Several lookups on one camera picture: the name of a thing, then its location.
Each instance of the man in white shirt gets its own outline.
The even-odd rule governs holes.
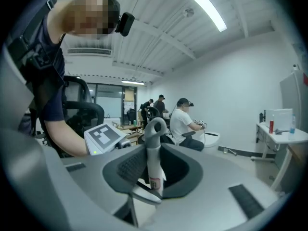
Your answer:
[[[204,144],[201,141],[194,140],[192,136],[183,137],[182,134],[188,133],[188,128],[193,131],[204,129],[201,125],[197,125],[187,114],[189,112],[189,101],[181,98],[177,103],[177,109],[172,113],[170,120],[170,130],[177,141],[178,145],[184,146],[196,151],[202,151]]]

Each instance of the man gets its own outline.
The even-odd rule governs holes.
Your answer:
[[[189,112],[189,101],[181,98],[177,103],[177,109],[172,113],[170,120],[170,130],[178,145],[184,146],[196,151],[202,151],[204,144],[201,141],[194,140],[192,136],[187,138],[182,134],[189,132],[188,128],[194,131],[204,129],[203,126],[195,124],[187,114]]]
[[[119,12],[119,4],[115,0],[58,1],[42,20],[31,42],[36,39],[41,41],[54,62],[55,69],[63,77],[64,57],[62,50],[59,49],[61,37],[64,34],[71,34],[100,39],[116,28]],[[62,88],[45,105],[39,119],[52,141],[62,150],[73,156],[88,155],[83,138],[64,121]],[[20,130],[29,134],[27,127],[29,126],[21,124]]]
[[[142,105],[141,116],[143,118],[143,129],[145,129],[146,125],[148,125],[148,118],[146,117],[146,114],[149,109],[147,107],[151,106],[152,103],[153,103],[153,99],[150,99],[148,102],[145,102]]]
[[[159,95],[158,100],[154,103],[154,108],[158,109],[159,116],[163,117],[163,113],[168,113],[168,110],[165,109],[165,100],[163,95]]]

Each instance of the water bottle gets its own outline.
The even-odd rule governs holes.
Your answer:
[[[292,124],[291,124],[290,131],[289,131],[289,140],[293,140],[294,139],[295,127],[296,127],[296,120],[295,120],[295,115],[293,114],[293,116],[292,116]]]

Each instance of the red bottle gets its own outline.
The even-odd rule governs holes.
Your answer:
[[[274,115],[273,115],[273,119],[269,122],[269,133],[273,133],[273,130],[274,130]]]

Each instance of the red can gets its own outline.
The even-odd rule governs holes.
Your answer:
[[[269,129],[269,131],[270,131],[269,133],[273,133],[274,121],[270,121],[269,124],[270,124],[270,125],[269,125],[269,128],[270,128],[270,129]]]

